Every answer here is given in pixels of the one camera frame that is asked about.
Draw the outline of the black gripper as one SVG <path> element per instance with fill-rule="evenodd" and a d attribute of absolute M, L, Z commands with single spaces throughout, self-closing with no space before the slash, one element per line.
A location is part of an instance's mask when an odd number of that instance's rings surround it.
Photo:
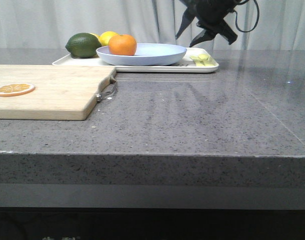
<path fill-rule="evenodd" d="M 190 42 L 192 48 L 197 44 L 212 41 L 216 35 L 224 37 L 231 45 L 238 36 L 226 23 L 224 18 L 238 5 L 237 0 L 182 0 L 185 6 L 178 32 L 177 40 L 184 30 L 197 18 L 197 26 L 203 30 Z"/>

